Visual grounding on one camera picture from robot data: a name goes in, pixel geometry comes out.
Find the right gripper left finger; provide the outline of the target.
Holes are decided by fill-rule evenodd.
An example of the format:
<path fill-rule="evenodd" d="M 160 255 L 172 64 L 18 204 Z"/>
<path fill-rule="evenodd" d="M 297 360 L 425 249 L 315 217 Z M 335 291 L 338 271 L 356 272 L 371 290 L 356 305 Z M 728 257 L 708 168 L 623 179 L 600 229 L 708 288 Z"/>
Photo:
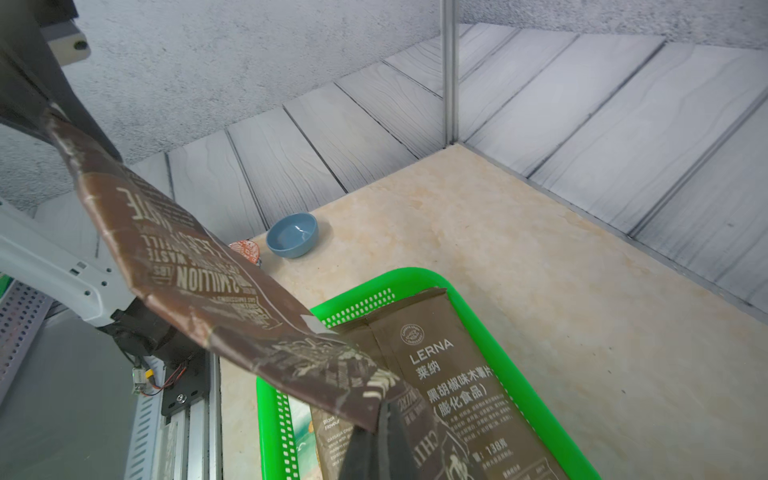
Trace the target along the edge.
<path fill-rule="evenodd" d="M 358 426 L 353 427 L 338 479 L 379 479 L 378 435 L 376 433 Z"/>

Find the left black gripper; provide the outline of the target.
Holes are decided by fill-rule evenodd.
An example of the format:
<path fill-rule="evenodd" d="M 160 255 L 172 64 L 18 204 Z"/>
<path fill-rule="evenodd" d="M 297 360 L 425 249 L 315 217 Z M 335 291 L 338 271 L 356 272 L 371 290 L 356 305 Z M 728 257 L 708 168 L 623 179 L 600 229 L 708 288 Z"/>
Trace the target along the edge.
<path fill-rule="evenodd" d="M 62 69 L 90 54 L 87 39 L 75 25 L 78 17 L 73 1 L 1 3 L 1 123 L 55 146 L 42 121 L 43 113 L 52 107 L 121 161 Z"/>

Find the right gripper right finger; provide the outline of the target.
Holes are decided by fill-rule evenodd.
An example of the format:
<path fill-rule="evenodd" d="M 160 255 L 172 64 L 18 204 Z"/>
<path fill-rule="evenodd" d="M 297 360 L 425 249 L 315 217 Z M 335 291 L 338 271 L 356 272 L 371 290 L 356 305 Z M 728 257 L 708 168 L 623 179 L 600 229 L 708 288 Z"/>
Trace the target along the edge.
<path fill-rule="evenodd" d="M 419 468 L 407 438 L 407 429 L 397 405 L 383 405 L 383 478 L 418 479 Z"/>

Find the brown Lerna cassava bag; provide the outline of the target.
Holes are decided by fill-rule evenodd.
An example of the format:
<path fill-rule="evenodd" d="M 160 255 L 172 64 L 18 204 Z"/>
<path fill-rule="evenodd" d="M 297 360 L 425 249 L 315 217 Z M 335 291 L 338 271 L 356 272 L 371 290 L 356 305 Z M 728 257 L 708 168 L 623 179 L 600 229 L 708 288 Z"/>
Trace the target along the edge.
<path fill-rule="evenodd" d="M 430 288 L 335 326 L 400 376 L 466 444 L 488 479 L 564 479 L 452 306 Z"/>

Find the dark brown snack bag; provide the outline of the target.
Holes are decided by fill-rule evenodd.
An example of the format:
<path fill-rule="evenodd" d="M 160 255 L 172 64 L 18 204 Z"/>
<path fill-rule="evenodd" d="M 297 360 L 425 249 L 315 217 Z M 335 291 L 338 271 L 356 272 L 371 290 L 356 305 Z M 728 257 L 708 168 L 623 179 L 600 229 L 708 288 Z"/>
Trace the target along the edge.
<path fill-rule="evenodd" d="M 376 431 L 405 389 L 260 267 L 47 108 L 59 150 L 128 289 L 198 345 L 291 396 Z"/>

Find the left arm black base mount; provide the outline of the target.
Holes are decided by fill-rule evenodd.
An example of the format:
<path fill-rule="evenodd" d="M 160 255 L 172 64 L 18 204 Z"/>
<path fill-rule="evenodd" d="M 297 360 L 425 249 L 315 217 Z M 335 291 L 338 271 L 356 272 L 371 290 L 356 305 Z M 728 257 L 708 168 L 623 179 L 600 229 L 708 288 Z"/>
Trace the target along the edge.
<path fill-rule="evenodd" d="M 140 300 L 115 311 L 112 322 L 99 330 L 113 339 L 134 366 L 148 369 L 150 358 L 162 362 L 164 378 L 153 377 L 147 394 L 161 398 L 163 416 L 180 413 L 207 398 L 211 364 L 206 351 Z"/>

